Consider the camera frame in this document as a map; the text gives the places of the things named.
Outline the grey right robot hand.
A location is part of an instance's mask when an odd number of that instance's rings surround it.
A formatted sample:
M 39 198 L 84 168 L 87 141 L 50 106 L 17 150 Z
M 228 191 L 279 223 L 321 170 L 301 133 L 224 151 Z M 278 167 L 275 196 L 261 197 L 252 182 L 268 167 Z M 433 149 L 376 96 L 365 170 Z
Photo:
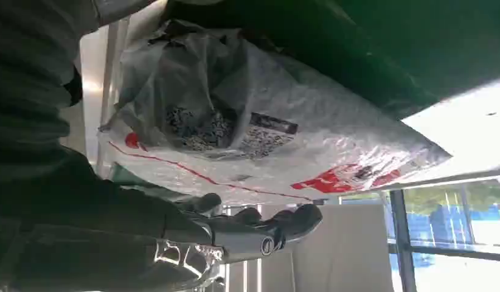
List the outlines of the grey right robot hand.
M 68 148 L 0 150 L 0 291 L 179 291 L 221 265 L 270 256 L 322 220 L 305 204 L 205 216 L 216 195 L 171 202 L 99 178 Z

